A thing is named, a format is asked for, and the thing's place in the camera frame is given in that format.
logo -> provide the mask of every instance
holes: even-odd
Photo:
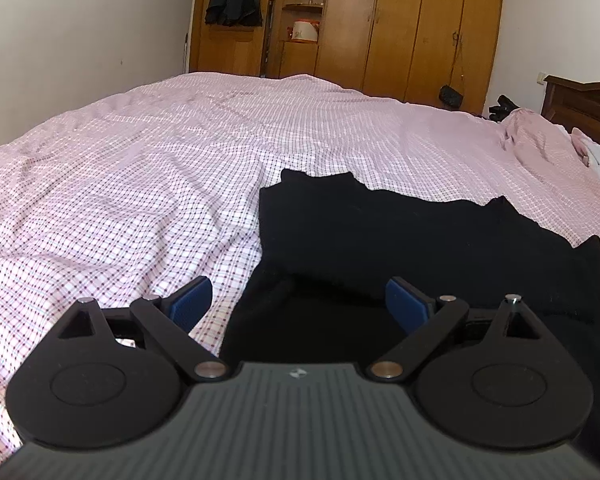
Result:
[[[289,372],[289,375],[292,376],[294,379],[302,379],[307,374],[308,372],[306,370],[302,370],[302,368],[294,368]]]

black bag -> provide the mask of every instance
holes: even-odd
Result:
[[[456,52],[454,54],[454,61],[451,64],[451,74],[449,75],[449,84],[444,85],[440,89],[438,99],[442,101],[442,104],[451,110],[459,110],[462,106],[462,95],[458,90],[451,86],[451,80],[454,76],[454,70],[456,68],[456,62],[460,60],[460,81],[462,83],[462,90],[464,91],[464,66],[462,63],[462,36],[457,32],[454,32],[454,43],[456,44]]]
[[[440,89],[440,95],[438,96],[438,99],[440,99],[443,104],[452,110],[458,110],[462,106],[462,100],[464,99],[464,96],[457,90],[451,88],[451,86],[444,85]]]

wardrobe door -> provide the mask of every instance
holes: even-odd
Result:
[[[317,77],[362,89],[376,0],[327,0],[320,23]]]
[[[453,87],[464,94],[461,110],[481,114],[498,43],[502,0],[464,0],[461,43]]]
[[[422,0],[378,0],[363,92],[404,99]]]
[[[449,84],[464,0],[422,0],[406,101],[440,107],[440,87]]]

white wall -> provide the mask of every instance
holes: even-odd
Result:
[[[192,0],[0,0],[0,141],[182,73]]]
[[[600,0],[504,0],[486,109],[505,94],[540,111],[539,72],[600,81]]]

pink checkered bedsheet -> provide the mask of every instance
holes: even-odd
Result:
[[[0,148],[0,462],[19,446],[7,382],[75,298],[120,307],[207,275],[192,336],[219,349],[260,258],[258,190],[283,168],[439,202],[505,195],[572,244],[600,235],[600,181],[526,110],[499,125],[309,76],[197,73],[65,113]]]

